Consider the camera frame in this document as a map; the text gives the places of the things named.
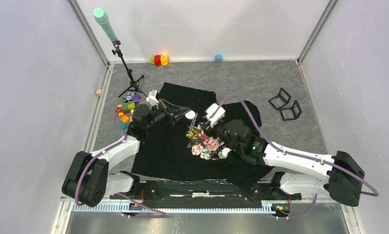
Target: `red toy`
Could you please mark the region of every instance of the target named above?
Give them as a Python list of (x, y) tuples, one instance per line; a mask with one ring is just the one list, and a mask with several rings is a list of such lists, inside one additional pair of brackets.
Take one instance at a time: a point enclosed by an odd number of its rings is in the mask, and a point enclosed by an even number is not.
[(156, 66), (160, 66), (161, 65), (161, 55), (154, 56), (154, 64)]

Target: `gray mat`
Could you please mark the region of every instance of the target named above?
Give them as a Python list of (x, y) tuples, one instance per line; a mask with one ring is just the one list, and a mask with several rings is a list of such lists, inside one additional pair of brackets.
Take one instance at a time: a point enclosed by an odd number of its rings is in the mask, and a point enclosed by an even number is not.
[[(152, 89), (160, 90), (164, 82), (214, 91), (218, 101), (227, 94), (237, 94), (243, 100), (249, 100), (258, 107), (263, 123), (262, 130), (272, 141), (303, 151), (327, 153), (303, 78), (295, 61), (171, 62), (167, 66), (136, 63), (128, 64), (128, 67), (133, 70), (135, 79), (145, 75), (140, 88), (147, 95)], [(128, 84), (124, 66), (116, 64), (108, 88), (95, 150), (121, 137), (122, 132), (114, 126), (113, 118), (117, 105), (123, 103), (123, 98), (117, 96), (128, 87)], [(279, 111), (268, 103), (270, 98), (278, 94), (281, 87), (292, 95), (288, 106), (295, 99), (299, 101), (302, 108), (299, 119), (282, 121)], [(111, 172), (131, 171), (133, 162), (134, 157), (129, 157), (115, 166)], [(265, 177), (270, 178), (273, 172)], [(141, 179), (156, 178), (141, 176)]]

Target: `yellow toy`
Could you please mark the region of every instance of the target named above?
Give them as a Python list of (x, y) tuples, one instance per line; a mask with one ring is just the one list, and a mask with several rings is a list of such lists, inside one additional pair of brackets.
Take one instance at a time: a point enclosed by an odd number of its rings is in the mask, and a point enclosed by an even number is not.
[(161, 62), (161, 65), (166, 66), (168, 64), (168, 56), (161, 55), (160, 62)]
[(129, 122), (129, 117), (128, 116), (123, 116), (121, 118), (121, 120), (124, 122), (124, 123), (128, 123)]

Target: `black metal stand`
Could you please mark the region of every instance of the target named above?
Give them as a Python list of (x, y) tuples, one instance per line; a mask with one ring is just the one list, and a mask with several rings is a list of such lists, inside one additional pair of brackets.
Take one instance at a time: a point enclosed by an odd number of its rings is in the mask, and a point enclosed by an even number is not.
[(123, 62), (124, 64), (124, 67), (125, 69), (127, 70), (127, 75), (129, 77), (129, 79), (131, 80), (130, 81), (130, 86), (124, 90), (124, 92), (122, 92), (118, 97), (120, 98), (122, 95), (124, 95), (127, 91), (134, 91), (134, 92), (139, 92), (139, 93), (142, 93), (145, 95), (145, 93), (138, 87), (140, 85), (140, 80), (142, 78), (144, 78), (144, 75), (142, 75), (138, 80), (134, 80), (134, 78), (132, 77), (132, 70), (131, 69), (128, 69), (127, 67), (127, 64), (125, 63), (124, 61), (124, 58), (123, 58), (123, 53), (121, 52), (121, 49), (120, 49), (120, 45), (121, 45), (121, 42), (119, 40), (115, 41), (112, 43), (115, 47), (115, 50), (112, 50), (112, 53), (115, 55), (115, 54), (118, 54), (118, 57), (120, 57), (121, 61)]

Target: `mint green cylinder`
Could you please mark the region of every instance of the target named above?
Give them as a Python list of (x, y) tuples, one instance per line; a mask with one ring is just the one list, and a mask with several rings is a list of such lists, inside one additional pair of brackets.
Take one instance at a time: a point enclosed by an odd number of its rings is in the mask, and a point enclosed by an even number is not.
[(105, 31), (108, 38), (114, 42), (117, 40), (117, 35), (115, 35), (114, 29), (112, 29), (111, 24), (109, 23), (108, 15), (102, 8), (95, 8), (94, 10), (95, 21), (101, 25), (102, 29)]

